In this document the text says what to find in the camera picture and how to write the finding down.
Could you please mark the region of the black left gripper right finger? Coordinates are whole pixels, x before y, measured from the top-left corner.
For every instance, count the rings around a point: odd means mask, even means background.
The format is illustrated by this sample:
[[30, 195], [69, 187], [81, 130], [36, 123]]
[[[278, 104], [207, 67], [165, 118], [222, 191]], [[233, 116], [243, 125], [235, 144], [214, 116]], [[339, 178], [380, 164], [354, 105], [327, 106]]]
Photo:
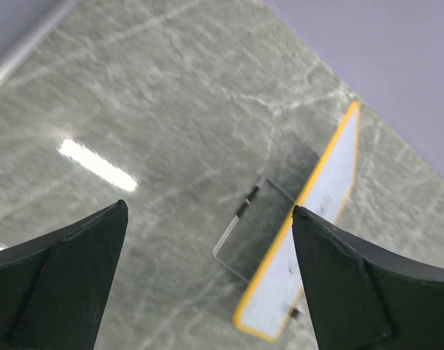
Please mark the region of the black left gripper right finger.
[[305, 287], [320, 349], [444, 349], [444, 268], [335, 227]]

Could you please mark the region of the yellow-framed whiteboard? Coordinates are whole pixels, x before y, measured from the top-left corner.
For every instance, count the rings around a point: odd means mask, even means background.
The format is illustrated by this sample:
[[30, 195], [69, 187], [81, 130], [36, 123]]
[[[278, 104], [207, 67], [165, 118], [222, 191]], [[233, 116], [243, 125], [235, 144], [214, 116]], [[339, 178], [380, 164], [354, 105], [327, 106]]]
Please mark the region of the yellow-framed whiteboard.
[[318, 241], [336, 227], [354, 187], [360, 119], [361, 104], [354, 101], [250, 278], [233, 315], [238, 330], [276, 341], [305, 298]]

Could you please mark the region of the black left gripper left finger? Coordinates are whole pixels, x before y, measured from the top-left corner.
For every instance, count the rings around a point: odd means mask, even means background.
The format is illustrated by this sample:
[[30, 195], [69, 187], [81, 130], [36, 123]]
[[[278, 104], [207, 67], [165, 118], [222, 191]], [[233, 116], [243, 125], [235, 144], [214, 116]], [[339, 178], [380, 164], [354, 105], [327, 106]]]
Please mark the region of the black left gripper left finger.
[[93, 349], [127, 226], [119, 200], [0, 250], [0, 349]]

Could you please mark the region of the black whiteboard clip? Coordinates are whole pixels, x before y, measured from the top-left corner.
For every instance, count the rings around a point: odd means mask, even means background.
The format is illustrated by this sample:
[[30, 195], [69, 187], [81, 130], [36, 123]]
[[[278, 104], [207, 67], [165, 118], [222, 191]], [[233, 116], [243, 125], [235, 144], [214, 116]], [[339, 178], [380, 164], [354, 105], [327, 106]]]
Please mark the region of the black whiteboard clip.
[[301, 317], [301, 315], [302, 315], [301, 311], [296, 307], [291, 308], [289, 311], [289, 317], [291, 319], [298, 320]]

